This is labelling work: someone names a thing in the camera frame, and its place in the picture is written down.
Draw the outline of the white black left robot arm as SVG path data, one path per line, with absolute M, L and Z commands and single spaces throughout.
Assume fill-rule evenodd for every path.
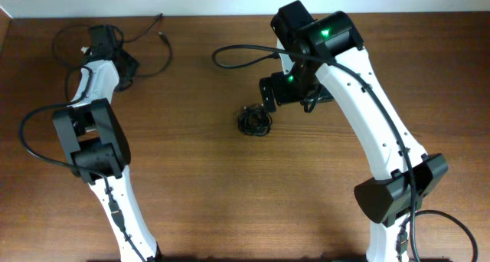
M 113 93 L 132 85 L 139 63 L 123 50 L 112 25 L 91 26 L 83 52 L 80 85 L 67 107 L 53 115 L 72 173 L 87 183 L 109 220 L 122 261 L 160 261 L 156 239 L 146 227 L 130 181 L 131 152 L 111 107 Z

